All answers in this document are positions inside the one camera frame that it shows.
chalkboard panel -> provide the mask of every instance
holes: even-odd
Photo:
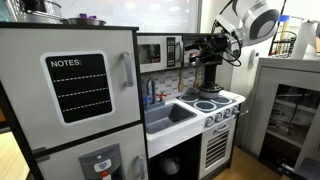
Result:
[[[112,112],[104,56],[55,55],[44,58],[52,93],[64,123],[74,123]]]

wooden floor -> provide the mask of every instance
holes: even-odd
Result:
[[[0,180],[25,180],[29,167],[11,132],[0,134]]]
[[[235,147],[231,169],[226,169],[214,180],[281,180],[281,176]]]

stove burner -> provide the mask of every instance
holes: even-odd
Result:
[[[184,101],[184,102],[196,102],[198,101],[198,98],[196,96],[192,96],[192,95],[184,95],[184,96],[180,96],[179,99],[181,101]]]
[[[194,103],[193,106],[199,109],[200,111],[213,111],[217,109],[217,106],[215,104],[207,101],[198,101]]]
[[[229,98],[225,98],[222,96],[219,96],[218,98],[211,99],[212,102],[217,103],[217,104],[230,104],[232,103],[232,100]]]

toy kitchen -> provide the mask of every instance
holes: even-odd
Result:
[[[216,84],[221,58],[197,58],[208,35],[137,31],[0,23],[0,107],[35,179],[212,179],[230,167],[245,98]]]

oven door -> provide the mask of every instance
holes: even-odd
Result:
[[[233,116],[202,134],[199,179],[230,159],[235,124]]]
[[[139,35],[141,73],[181,67],[184,58],[181,35]]]

